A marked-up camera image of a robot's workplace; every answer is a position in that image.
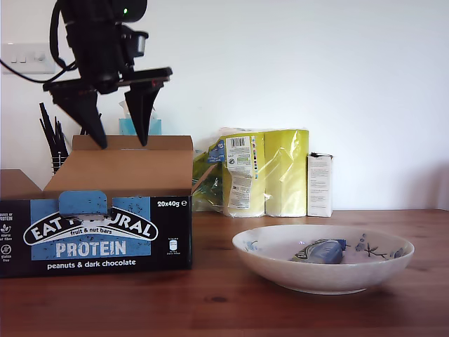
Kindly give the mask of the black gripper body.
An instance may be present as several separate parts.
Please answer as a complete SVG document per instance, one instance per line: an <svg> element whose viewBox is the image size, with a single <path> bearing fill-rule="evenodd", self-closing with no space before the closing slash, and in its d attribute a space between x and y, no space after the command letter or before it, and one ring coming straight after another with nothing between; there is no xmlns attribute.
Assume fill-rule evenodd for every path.
<svg viewBox="0 0 449 337"><path fill-rule="evenodd" d="M75 57L80 79L53 81L43 90L93 90L101 94L119 87L148 81L168 81L173 71L169 67L134 70L134 59L145 54L149 35L123 24L106 22L66 26L67 41Z"/></svg>

